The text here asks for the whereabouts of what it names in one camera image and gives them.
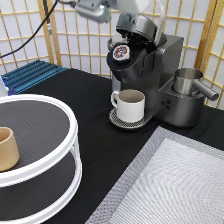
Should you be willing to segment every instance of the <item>white mug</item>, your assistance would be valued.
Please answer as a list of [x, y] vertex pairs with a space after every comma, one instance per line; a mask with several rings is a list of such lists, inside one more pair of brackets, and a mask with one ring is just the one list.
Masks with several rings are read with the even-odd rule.
[[117, 108], [118, 118], [124, 122], [134, 123], [144, 117], [145, 95], [142, 92], [132, 89], [114, 91], [111, 95], [111, 103]]

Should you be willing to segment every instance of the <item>black table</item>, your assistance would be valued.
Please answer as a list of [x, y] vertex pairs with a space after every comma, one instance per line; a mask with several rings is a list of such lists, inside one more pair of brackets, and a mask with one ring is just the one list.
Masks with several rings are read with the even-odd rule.
[[65, 102], [79, 124], [82, 181], [70, 203], [47, 224], [85, 223], [158, 126], [224, 149], [224, 111], [209, 107], [193, 128], [177, 129], [157, 120], [136, 132], [115, 128], [108, 119], [111, 85], [109, 79], [71, 69], [23, 92]]

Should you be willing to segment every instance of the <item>white rim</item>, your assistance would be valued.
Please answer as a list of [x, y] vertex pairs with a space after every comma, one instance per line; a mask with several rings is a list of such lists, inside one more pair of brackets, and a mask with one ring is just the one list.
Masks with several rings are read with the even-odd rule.
[[81, 162], [80, 158], [77, 158], [78, 155], [74, 151], [74, 149], [72, 149], [71, 152], [72, 152], [72, 155], [75, 160], [76, 170], [75, 170], [74, 179], [73, 179], [71, 185], [69, 186], [69, 188], [67, 189], [67, 191], [57, 201], [55, 201], [52, 205], [50, 205], [49, 207], [45, 208], [44, 210], [42, 210], [34, 215], [31, 215], [31, 216], [28, 216], [28, 217], [22, 218], [22, 219], [17, 219], [17, 220], [0, 221], [0, 223], [2, 223], [2, 224], [18, 224], [18, 223], [20, 223], [20, 224], [38, 224], [38, 223], [42, 223], [42, 222], [50, 219], [52, 216], [54, 216], [61, 209], [64, 208], [68, 204], [68, 202], [72, 199], [74, 194], [76, 193], [76, 191], [80, 185], [81, 177], [82, 177], [82, 162]]
[[75, 115], [65, 103], [52, 97], [24, 94], [2, 97], [0, 98], [0, 104], [20, 100], [36, 100], [58, 106], [67, 114], [70, 121], [70, 128], [64, 141], [44, 158], [25, 167], [0, 174], [0, 188], [26, 181], [50, 169], [69, 152], [77, 138], [78, 124]]

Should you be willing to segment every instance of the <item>mesh mat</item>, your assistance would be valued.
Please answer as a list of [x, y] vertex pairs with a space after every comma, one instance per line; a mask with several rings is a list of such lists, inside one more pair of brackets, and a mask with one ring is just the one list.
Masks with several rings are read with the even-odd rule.
[[190, 148], [224, 160], [224, 153], [218, 149], [207, 146], [203, 143], [186, 138], [184, 136], [167, 131], [161, 127], [157, 128], [151, 138], [145, 144], [140, 153], [128, 166], [117, 183], [107, 194], [105, 199], [98, 206], [86, 224], [107, 224], [114, 212], [117, 210], [124, 197], [127, 195], [140, 173], [146, 167], [163, 140], [167, 138]]
[[109, 223], [221, 224], [223, 170], [223, 160], [165, 139]]
[[15, 134], [20, 160], [11, 169], [14, 170], [57, 148], [67, 136], [70, 122], [67, 114], [55, 105], [22, 100], [1, 104], [0, 127], [9, 127]]

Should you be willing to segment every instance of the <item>cup handle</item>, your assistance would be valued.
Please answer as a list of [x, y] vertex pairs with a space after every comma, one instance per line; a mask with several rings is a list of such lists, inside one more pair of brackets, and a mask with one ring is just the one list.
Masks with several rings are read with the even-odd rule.
[[118, 91], [114, 91], [111, 95], [111, 103], [115, 108], [117, 108], [117, 104], [114, 99], [118, 99], [118, 94], [119, 94]]

